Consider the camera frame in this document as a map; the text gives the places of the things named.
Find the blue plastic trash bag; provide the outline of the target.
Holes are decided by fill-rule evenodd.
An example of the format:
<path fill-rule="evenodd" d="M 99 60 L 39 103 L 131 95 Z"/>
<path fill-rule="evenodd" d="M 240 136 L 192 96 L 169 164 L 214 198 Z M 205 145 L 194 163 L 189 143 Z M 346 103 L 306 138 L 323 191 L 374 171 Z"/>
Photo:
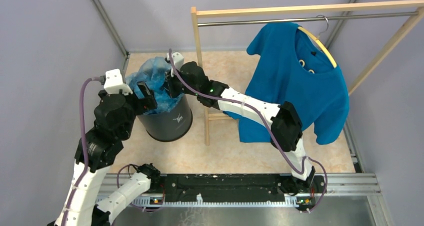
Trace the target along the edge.
<path fill-rule="evenodd" d="M 157 108 L 145 112 L 145 115 L 171 112 L 183 98 L 183 94 L 180 94 L 176 98 L 171 98 L 163 87 L 166 79 L 165 72 L 171 68 L 171 65 L 166 62 L 165 58 L 155 57 L 148 59 L 141 65 L 137 72 L 126 77 L 126 83 L 139 99 L 144 98 L 142 92 L 137 87 L 137 82 L 139 81 L 145 82 L 148 88 L 154 92 Z"/>

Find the black cylindrical trash bin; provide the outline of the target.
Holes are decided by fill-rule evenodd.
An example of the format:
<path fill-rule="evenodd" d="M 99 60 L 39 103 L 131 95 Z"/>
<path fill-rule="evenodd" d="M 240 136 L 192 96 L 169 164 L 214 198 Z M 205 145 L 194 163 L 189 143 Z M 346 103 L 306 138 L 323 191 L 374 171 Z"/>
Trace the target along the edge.
<path fill-rule="evenodd" d="M 193 113 L 186 96 L 170 111 L 138 115 L 147 133 L 160 142 L 172 142 L 183 137 L 191 128 Z"/>

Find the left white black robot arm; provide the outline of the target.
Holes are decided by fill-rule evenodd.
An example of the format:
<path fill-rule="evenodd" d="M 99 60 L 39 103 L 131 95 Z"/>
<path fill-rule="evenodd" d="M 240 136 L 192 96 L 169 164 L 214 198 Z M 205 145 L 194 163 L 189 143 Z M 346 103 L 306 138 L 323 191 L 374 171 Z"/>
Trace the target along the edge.
<path fill-rule="evenodd" d="M 137 87 L 144 97 L 135 94 L 99 92 L 100 103 L 94 110 L 94 126 L 81 129 L 75 153 L 73 178 L 64 207 L 51 226 L 111 226 L 117 216 L 143 193 L 165 192 L 161 173 L 152 164 L 135 167 L 135 173 L 116 191 L 97 202 L 102 182 L 131 136 L 136 116 L 155 109 L 154 92 L 144 82 Z"/>

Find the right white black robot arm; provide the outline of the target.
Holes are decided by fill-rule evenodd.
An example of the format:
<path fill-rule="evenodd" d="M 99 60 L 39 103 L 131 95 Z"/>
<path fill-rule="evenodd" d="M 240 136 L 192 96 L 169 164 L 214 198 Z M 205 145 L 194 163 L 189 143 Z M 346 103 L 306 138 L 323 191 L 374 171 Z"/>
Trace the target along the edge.
<path fill-rule="evenodd" d="M 204 70 L 191 61 L 165 74 L 164 87 L 171 98 L 193 95 L 205 107 L 234 113 L 265 127 L 271 144 L 277 148 L 291 168 L 292 185 L 297 192 L 307 192 L 314 184 L 315 168 L 307 157 L 301 120 L 294 106 L 268 103 L 246 96 L 219 81 L 210 80 Z"/>

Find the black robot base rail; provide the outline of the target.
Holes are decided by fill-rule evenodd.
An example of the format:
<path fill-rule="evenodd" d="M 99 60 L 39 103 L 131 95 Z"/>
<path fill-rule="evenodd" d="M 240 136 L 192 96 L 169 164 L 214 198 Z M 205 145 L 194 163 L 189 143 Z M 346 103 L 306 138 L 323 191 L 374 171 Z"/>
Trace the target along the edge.
<path fill-rule="evenodd" d="M 165 207 L 294 207 L 312 209 L 327 191 L 328 179 L 315 175 L 302 183 L 290 174 L 167 174 L 137 197 L 147 212 Z"/>

